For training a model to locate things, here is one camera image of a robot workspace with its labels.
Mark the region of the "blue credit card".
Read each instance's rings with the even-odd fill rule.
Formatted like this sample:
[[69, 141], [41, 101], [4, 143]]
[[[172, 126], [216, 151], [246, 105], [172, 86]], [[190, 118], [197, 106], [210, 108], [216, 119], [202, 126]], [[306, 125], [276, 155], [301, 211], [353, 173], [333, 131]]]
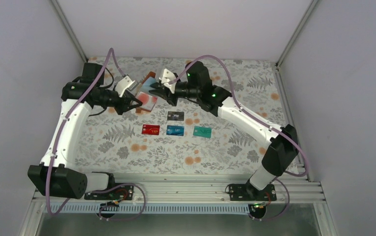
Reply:
[[166, 135], [170, 136], [184, 136], [185, 128], [179, 125], [168, 125]]

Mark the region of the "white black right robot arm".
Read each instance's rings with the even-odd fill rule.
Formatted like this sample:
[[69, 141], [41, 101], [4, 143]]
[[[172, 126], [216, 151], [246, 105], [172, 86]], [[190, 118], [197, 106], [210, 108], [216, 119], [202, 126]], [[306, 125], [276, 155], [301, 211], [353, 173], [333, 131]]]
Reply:
[[263, 190], [286, 171], [298, 155], [297, 132], [288, 124], [272, 123], [238, 102], [233, 92], [214, 85], [208, 68], [200, 61], [186, 65], [187, 81], [164, 69], [149, 92], [176, 106], [178, 99], [194, 99], [199, 107], [216, 117], [229, 121], [266, 147], [261, 165], [248, 179], [250, 190]]

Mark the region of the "teal credit card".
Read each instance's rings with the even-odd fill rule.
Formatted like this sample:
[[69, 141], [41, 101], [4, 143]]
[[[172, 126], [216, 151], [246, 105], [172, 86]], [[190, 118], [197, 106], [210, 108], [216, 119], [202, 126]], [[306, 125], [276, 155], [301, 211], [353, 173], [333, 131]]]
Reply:
[[209, 127], [195, 126], [193, 130], [193, 135], [202, 138], [211, 138], [212, 129]]

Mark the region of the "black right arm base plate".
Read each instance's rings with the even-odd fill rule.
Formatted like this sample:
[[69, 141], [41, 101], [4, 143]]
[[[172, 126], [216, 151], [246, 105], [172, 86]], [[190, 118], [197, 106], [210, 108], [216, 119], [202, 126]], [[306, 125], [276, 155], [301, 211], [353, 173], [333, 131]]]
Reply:
[[276, 191], [273, 184], [268, 184], [263, 190], [257, 190], [249, 184], [229, 184], [225, 188], [230, 201], [276, 201]]

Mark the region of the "white card with red circle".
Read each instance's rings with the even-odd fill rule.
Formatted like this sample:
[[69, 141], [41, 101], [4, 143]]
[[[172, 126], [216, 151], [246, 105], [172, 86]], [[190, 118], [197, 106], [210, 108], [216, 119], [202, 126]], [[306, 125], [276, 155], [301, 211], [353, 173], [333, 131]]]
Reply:
[[144, 92], [139, 92], [136, 98], [142, 102], [142, 105], [139, 108], [148, 112], [152, 111], [157, 103], [157, 97]]

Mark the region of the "black VIP credit card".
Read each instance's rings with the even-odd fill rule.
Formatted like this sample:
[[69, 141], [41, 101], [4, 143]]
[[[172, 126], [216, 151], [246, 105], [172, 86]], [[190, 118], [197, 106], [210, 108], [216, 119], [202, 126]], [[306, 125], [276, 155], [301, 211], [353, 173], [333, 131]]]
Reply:
[[184, 112], [178, 112], [178, 111], [168, 111], [167, 120], [168, 121], [184, 121], [185, 120], [185, 113]]

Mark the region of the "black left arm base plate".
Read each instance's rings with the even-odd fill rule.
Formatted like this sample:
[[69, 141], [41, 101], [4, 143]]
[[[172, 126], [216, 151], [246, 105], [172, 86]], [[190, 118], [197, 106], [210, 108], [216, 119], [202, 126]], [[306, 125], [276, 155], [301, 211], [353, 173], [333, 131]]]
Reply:
[[109, 187], [106, 190], [97, 190], [95, 192], [86, 193], [84, 199], [100, 201], [130, 201], [133, 198], [133, 193], [133, 185], [114, 183], [112, 187]]

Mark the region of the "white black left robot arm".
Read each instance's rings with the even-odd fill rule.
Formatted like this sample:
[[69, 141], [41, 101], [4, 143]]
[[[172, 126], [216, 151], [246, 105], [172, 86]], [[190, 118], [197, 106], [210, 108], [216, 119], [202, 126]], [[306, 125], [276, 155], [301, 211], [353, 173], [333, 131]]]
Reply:
[[82, 75], [62, 89], [60, 118], [51, 143], [38, 165], [31, 165], [28, 177], [43, 196], [79, 199], [84, 194], [112, 186], [108, 172], [81, 173], [74, 163], [79, 138], [95, 106], [113, 108], [118, 115], [140, 107], [132, 93], [137, 82], [125, 75], [117, 84], [104, 86], [104, 69], [85, 63]]

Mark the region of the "red VIP credit card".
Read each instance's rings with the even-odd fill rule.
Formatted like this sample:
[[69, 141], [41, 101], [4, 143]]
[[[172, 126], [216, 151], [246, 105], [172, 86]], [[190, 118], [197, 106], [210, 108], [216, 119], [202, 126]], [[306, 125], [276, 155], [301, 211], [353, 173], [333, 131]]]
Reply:
[[160, 126], [159, 125], [152, 125], [152, 124], [143, 124], [142, 125], [141, 134], [144, 134], [144, 135], [159, 135], [159, 133], [160, 133]]

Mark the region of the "brown leather card holder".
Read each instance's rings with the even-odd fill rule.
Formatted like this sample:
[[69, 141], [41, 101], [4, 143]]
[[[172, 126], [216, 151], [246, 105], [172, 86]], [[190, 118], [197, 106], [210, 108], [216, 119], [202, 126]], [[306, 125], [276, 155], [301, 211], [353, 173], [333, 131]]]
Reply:
[[[142, 82], [140, 83], [140, 85], [137, 87], [137, 90], [136, 90], [136, 91], [137, 91], [137, 94], [138, 94], [139, 92], [144, 92], [144, 93], [148, 93], [148, 94], [150, 94], [150, 93], [149, 93], [149, 91], [151, 90], [150, 85], [156, 82], [155, 77], [156, 77], [156, 73], [155, 73], [155, 72], [152, 72], [152, 71], [149, 72], [149, 73], [145, 76], [145, 78], [142, 80]], [[137, 113], [137, 114], [141, 114], [142, 112], [148, 112], [148, 111], [141, 110], [140, 108], [137, 108], [137, 109], [136, 109], [136, 113]]]

